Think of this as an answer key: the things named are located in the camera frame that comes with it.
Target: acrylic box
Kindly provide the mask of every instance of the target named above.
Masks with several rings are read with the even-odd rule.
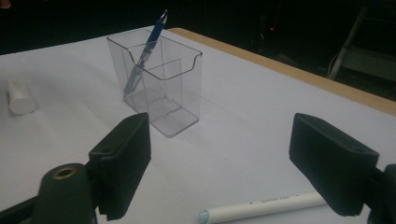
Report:
[[[202,52],[163,36],[146,43],[150,34],[111,35],[107,43],[123,100],[173,137],[200,118]]]

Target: clamp jaw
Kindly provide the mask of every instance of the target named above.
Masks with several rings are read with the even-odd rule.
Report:
[[[296,114],[289,154],[338,215],[357,216],[367,204],[368,223],[396,223],[396,164],[378,170],[376,151],[322,119]]]
[[[151,159],[149,115],[124,119],[89,157],[47,172],[38,195],[1,212],[0,223],[92,224],[96,207],[107,220],[122,218]]]

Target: white eraser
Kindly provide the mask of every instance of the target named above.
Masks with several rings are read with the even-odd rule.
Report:
[[[24,83],[17,79],[9,79],[7,84],[9,110],[17,115],[25,115],[33,112],[35,110],[35,101],[29,94]]]

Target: white table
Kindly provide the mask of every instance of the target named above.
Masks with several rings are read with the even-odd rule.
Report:
[[[325,119],[396,162],[396,118],[258,64],[163,31],[204,54],[201,119],[174,138],[151,128],[152,160],[128,213],[113,223],[199,223],[206,208],[313,190],[289,160],[295,113]],[[14,116],[7,77],[21,76],[37,111]],[[121,100],[104,37],[0,56],[0,210],[37,194],[48,170],[85,163],[134,111]],[[321,206],[231,223],[365,223]],[[99,223],[106,218],[98,216]]]

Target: pen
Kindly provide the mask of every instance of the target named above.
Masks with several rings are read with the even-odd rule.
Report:
[[[140,55],[139,62],[137,63],[137,66],[134,66],[134,69],[132,70],[131,75],[129,76],[128,83],[126,84],[123,91],[124,96],[126,96],[131,92],[134,92],[137,85],[139,84],[140,79],[142,77],[142,68],[145,67],[145,62],[149,60],[149,56],[151,55],[151,52],[154,50],[157,44],[157,40],[160,37],[161,31],[163,30],[163,27],[166,24],[167,18],[168,18],[168,10],[165,10],[165,12],[155,23],[151,35],[148,37],[147,44],[143,49],[142,54]]]
[[[326,204],[319,193],[313,191],[299,195],[262,200],[254,203],[240,203],[206,209],[199,214],[201,224],[237,220],[246,217],[263,216]]]

